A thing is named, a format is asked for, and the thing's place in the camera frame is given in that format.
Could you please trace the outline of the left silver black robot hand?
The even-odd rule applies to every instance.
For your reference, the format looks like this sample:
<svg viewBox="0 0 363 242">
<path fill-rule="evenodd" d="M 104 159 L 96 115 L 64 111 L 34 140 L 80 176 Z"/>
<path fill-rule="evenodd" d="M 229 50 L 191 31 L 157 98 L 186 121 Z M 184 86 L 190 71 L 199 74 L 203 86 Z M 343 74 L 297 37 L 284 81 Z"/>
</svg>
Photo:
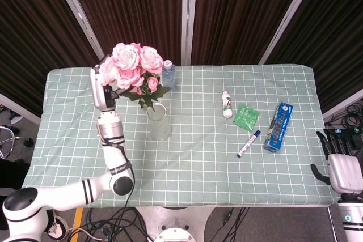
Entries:
<svg viewBox="0 0 363 242">
<path fill-rule="evenodd" d="M 90 69 L 90 86 L 94 106 L 101 112 L 113 111 L 116 109 L 115 99 L 112 98 L 112 87 L 103 86 L 100 82 L 100 65 L 105 63 L 107 57 L 110 57 L 110 55 L 105 55 L 96 66 Z"/>
</svg>

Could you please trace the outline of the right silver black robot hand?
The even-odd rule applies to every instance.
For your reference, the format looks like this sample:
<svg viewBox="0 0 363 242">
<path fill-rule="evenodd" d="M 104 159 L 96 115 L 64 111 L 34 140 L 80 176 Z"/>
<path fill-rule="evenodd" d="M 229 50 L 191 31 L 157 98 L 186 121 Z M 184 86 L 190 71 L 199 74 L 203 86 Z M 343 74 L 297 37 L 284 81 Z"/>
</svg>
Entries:
<svg viewBox="0 0 363 242">
<path fill-rule="evenodd" d="M 362 158 L 353 152 L 349 141 L 327 129 L 316 132 L 327 162 L 328 175 L 321 174 L 315 164 L 310 164 L 314 177 L 331 186 L 340 195 L 362 193 Z"/>
</svg>

